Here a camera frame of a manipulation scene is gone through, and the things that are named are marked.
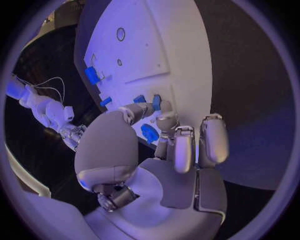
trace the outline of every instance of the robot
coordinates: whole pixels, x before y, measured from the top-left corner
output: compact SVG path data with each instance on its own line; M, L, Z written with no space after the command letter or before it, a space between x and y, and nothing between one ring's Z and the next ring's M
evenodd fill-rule
M215 166L229 156L221 115L209 114L199 123L196 162L194 127L181 125L170 102L162 100L154 156L138 165L138 137L131 126L154 113L151 103L105 112L86 127L71 123L71 106L38 95L15 75L6 94L30 108L75 151L78 182L97 194L101 214L114 226L110 236L122 232L128 239L212 239L218 232L227 196Z

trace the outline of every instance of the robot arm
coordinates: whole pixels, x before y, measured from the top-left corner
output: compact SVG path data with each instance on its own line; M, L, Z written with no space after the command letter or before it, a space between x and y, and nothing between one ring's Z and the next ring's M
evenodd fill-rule
M39 95L33 86L24 85L15 75L8 83L6 94L18 100L21 106L31 109L36 120L46 128L55 130L69 148L76 150L86 127L70 123L74 118L71 106L64 106L48 96Z

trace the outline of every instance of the blue clip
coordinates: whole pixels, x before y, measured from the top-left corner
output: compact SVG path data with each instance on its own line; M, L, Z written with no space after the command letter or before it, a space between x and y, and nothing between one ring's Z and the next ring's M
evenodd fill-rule
M109 96L108 98L104 99L102 102L100 102L100 106L104 107L105 105L109 104L112 100L112 98Z
M139 95L137 96L135 99L133 99L133 102L135 104L138 104L138 103L146 103L146 99L144 97L144 95Z
M158 94L154 95L153 101L152 101L152 106L155 111L161 110L161 102L162 102L161 96Z
M100 78L98 77L97 72L93 66L86 68L84 72L92 85L95 85L96 83L100 82Z
M152 142L158 140L160 135L156 131L156 129L149 124L143 124L141 127L142 135L147 139L147 143L151 144Z

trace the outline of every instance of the dark background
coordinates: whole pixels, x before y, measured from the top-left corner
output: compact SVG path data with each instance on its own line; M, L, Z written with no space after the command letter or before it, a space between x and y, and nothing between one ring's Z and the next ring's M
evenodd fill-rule
M2 29L1 40L4 41L7 36L12 32L11 29L16 25L16 23L22 18L22 14L26 10L34 11L35 7L32 7L32 4L37 2L40 4L42 1L26 1L18 2L17 7L15 2L5 3L5 11L10 14L1 15L2 23L4 27ZM256 4L265 4L268 6L271 11L267 10L266 6L263 10L267 14L273 14L278 18L278 26L284 29L288 34L292 36L292 41L290 44L293 45L293 52L295 54L299 53L299 30L297 29L299 25L298 13L295 4L287 4L286 2L276 2L271 0L257 1ZM85 94L85 91L80 91L84 88L82 85L76 69L72 64L70 56L73 55L72 50L74 46L74 39L72 40L75 33L75 28L73 26L65 27L64 29L59 29L56 32L50 33L44 38L44 43L39 43L38 46L31 46L33 50L30 52L30 56L35 55L35 51L39 52L38 60L31 58L29 56L23 57L23 64L17 65L15 70L18 72L19 77L30 80L49 78L53 75L62 76L64 79L68 79L67 83L73 81L77 87L71 87L66 84L66 105L73 105L74 100L79 99L76 103L78 106L77 109L74 109L77 123L89 124L100 112L97 107L93 104L92 99L88 94ZM43 52L43 44L47 45L48 50ZM50 92L41 92L41 94L53 94ZM69 150L57 135L49 130L45 130L41 125L36 124L33 119L31 112L27 109L20 108L18 103L15 100L9 99L7 104L10 106L9 111L6 111L6 128L9 128L7 122L13 123L16 121L16 116L19 118L27 118L29 121L26 122L26 126L19 126L11 131L10 134L6 136L7 144L11 144L16 149L19 150L19 159L22 160L21 156L30 157L32 161L30 164L27 162L26 169L30 170L31 173L38 178L45 185L49 186L53 198L69 202L74 204L83 214L88 213L96 207L96 199L93 194L87 193L81 189L80 186L75 185L76 182L75 175L72 171L72 162L71 159L74 153ZM83 109L80 108L82 105L88 106ZM37 154L30 152L31 149L30 142L26 143L26 134L19 134L20 131L30 131L27 134L35 135L35 138L39 142L50 143L47 146L47 151L45 149L36 149ZM15 139L19 138L22 143L28 144L27 146L18 145ZM51 161L39 161L40 158L51 159ZM47 174L46 172L41 172L38 170L44 169L45 171L54 171L56 173L55 179L49 176L52 176L53 173ZM257 213L262 209L266 202L270 199L273 192L259 190L249 187L242 187L233 183L226 182L226 190L228 193L228 213L227 220L220 229L219 235L216 239L225 239L226 237L231 236L236 230L240 229L242 226L245 226L249 220L257 215ZM247 199L247 201L239 202L239 199ZM296 217L299 213L298 203L300 200L299 190L294 197L294 200L288 207L287 211L281 217L280 221L274 226L274 228L268 233L264 239L277 239L281 236L285 236L288 233L289 236L297 234L296 227ZM4 225L2 225L2 230L6 239L15 239L18 237L22 238L32 238L32 236L27 232L25 227L20 223L14 211L8 206L7 200L4 195L1 195L1 206L2 206L2 216L4 217Z

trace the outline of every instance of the humanoid robot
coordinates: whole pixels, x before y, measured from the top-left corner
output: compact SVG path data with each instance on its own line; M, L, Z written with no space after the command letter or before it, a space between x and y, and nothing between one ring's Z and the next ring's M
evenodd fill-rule
M194 128L180 125L170 102L162 100L154 156L138 165L138 137L131 125L154 113L151 103L103 113L85 127L71 124L71 106L38 95L15 75L6 94L30 108L41 124L58 132L75 151L78 182L97 194L101 214L114 226L111 235L122 232L128 239L164 240L215 236L227 210L224 182L215 166L229 155L219 114L199 122L196 162Z

